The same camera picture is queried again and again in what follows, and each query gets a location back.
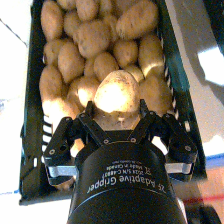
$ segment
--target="black crate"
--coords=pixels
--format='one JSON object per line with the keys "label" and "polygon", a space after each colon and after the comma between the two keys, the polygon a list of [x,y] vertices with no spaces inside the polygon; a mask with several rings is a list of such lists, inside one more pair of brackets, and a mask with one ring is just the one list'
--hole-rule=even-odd
{"label": "black crate", "polygon": [[[188,134],[197,145],[198,158],[195,163],[192,180],[206,178],[205,156],[202,148],[201,138],[189,92],[189,83],[183,68],[179,49],[175,39],[173,27],[170,21],[165,0],[156,1],[160,12],[160,24],[158,34],[163,44],[166,59],[165,75],[168,86],[173,93],[173,106],[178,121],[185,127],[188,126]],[[49,133],[43,130],[44,126],[50,124],[44,121],[39,93],[39,80],[44,68],[43,47],[46,43],[40,22],[40,14],[43,0],[34,0],[31,9],[32,26],[29,48],[29,63],[27,74],[27,87],[25,99],[24,126],[21,137],[23,140],[23,151],[21,156],[20,193],[22,198],[20,204],[32,204],[42,201],[52,201],[71,198],[71,191],[57,191],[48,183],[45,166],[42,162],[42,147],[47,142],[43,137],[51,138]],[[191,178],[182,176],[183,180]]]}

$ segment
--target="screw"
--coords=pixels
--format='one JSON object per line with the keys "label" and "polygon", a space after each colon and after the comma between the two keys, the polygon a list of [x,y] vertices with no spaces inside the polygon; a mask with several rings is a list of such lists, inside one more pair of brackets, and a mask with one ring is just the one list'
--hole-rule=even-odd
{"label": "screw", "polygon": [[108,144],[108,143],[109,143],[109,140],[108,140],[108,139],[105,139],[105,140],[103,141],[103,143],[104,143],[104,144]]}
{"label": "screw", "polygon": [[188,146],[188,145],[186,145],[186,146],[185,146],[185,149],[186,149],[188,152],[190,152],[190,151],[191,151],[191,147],[190,147],[190,146]]}
{"label": "screw", "polygon": [[54,155],[54,153],[55,153],[54,149],[51,149],[50,152],[49,152],[50,155]]}
{"label": "screw", "polygon": [[131,142],[136,142],[136,138],[131,138]]}

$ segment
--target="grasped potato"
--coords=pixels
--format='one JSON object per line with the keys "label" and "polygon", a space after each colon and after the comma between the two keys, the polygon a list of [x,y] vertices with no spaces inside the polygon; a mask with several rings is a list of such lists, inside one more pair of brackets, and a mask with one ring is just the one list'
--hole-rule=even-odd
{"label": "grasped potato", "polygon": [[71,117],[72,119],[75,119],[79,113],[80,111],[75,103],[71,104],[61,97],[55,98],[51,103],[49,114],[49,117],[52,120],[52,132],[55,132],[63,117]]}
{"label": "grasped potato", "polygon": [[79,52],[85,58],[92,58],[105,51],[110,38],[109,27],[100,20],[81,24],[76,37]]}
{"label": "grasped potato", "polygon": [[148,109],[163,115],[172,110],[172,95],[166,82],[154,75],[140,83],[140,97],[144,99]]}
{"label": "grasped potato", "polygon": [[89,58],[86,60],[85,68],[84,68],[84,76],[86,77],[96,77],[94,73],[94,61],[95,57]]}
{"label": "grasped potato", "polygon": [[58,39],[63,31],[63,13],[54,1],[45,1],[41,10],[41,26],[47,41]]}
{"label": "grasped potato", "polygon": [[125,40],[139,38],[156,28],[158,15],[158,8],[155,3],[141,0],[118,19],[117,33],[120,38]]}
{"label": "grasped potato", "polygon": [[119,66],[125,68],[129,64],[134,64],[138,59],[138,45],[135,41],[118,40],[114,44],[113,54]]}
{"label": "grasped potato", "polygon": [[112,14],[114,10],[113,0],[100,0],[99,15],[104,17],[108,14]]}
{"label": "grasped potato", "polygon": [[99,5],[95,0],[76,0],[76,7],[81,21],[95,19],[99,10]]}
{"label": "grasped potato", "polygon": [[78,95],[83,107],[87,106],[88,101],[93,101],[99,84],[100,83],[95,78],[84,77],[80,80]]}
{"label": "grasped potato", "polygon": [[104,131],[132,130],[139,121],[137,113],[111,112],[96,109],[94,120]]}
{"label": "grasped potato", "polygon": [[83,74],[85,61],[79,54],[78,47],[73,43],[66,43],[61,47],[58,55],[58,68],[65,83]]}
{"label": "grasped potato", "polygon": [[144,80],[144,75],[142,71],[138,68],[138,66],[128,65],[127,67],[124,68],[124,70],[132,74],[138,83]]}
{"label": "grasped potato", "polygon": [[109,14],[103,18],[103,22],[110,28],[111,43],[113,44],[118,39],[118,34],[116,31],[117,18]]}
{"label": "grasped potato", "polygon": [[52,40],[44,45],[44,62],[46,65],[58,66],[58,54],[66,42],[61,39]]}
{"label": "grasped potato", "polygon": [[100,84],[95,105],[103,112],[135,113],[139,109],[139,85],[128,72],[111,72]]}
{"label": "grasped potato", "polygon": [[73,38],[73,34],[79,28],[80,24],[81,21],[76,10],[69,11],[65,14],[64,31],[69,37]]}
{"label": "grasped potato", "polygon": [[69,86],[69,90],[68,90],[68,94],[67,94],[67,100],[73,104],[75,103],[79,110],[82,112],[84,110],[84,107],[82,106],[82,104],[80,103],[80,100],[79,100],[79,95],[78,95],[78,85],[79,85],[79,82],[80,80],[82,79],[83,77],[78,77],[78,78],[75,78],[70,86]]}
{"label": "grasped potato", "polygon": [[152,74],[164,77],[163,49],[155,34],[141,39],[138,62],[145,77]]}
{"label": "grasped potato", "polygon": [[73,10],[76,7],[76,0],[57,0],[57,2],[64,10]]}
{"label": "grasped potato", "polygon": [[97,79],[102,82],[109,73],[119,69],[115,58],[108,52],[99,54],[94,62],[94,73]]}
{"label": "grasped potato", "polygon": [[61,97],[62,94],[62,76],[53,65],[48,65],[43,69],[39,89],[43,112],[49,116],[52,101]]}

